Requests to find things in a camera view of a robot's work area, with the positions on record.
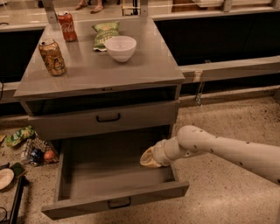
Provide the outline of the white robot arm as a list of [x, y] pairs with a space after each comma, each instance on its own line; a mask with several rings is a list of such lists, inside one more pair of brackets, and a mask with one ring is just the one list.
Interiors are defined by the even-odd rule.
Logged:
[[186, 125], [176, 136], [157, 142], [140, 158], [142, 166], [169, 166], [181, 158], [212, 153], [277, 185], [280, 184], [280, 147], [214, 136]]

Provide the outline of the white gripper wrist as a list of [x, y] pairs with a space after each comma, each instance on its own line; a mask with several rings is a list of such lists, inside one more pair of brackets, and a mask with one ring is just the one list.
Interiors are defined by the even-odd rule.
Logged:
[[140, 165], [150, 168], [171, 165], [175, 160], [189, 158], [192, 153], [179, 145], [176, 137], [164, 139], [150, 147], [140, 157]]

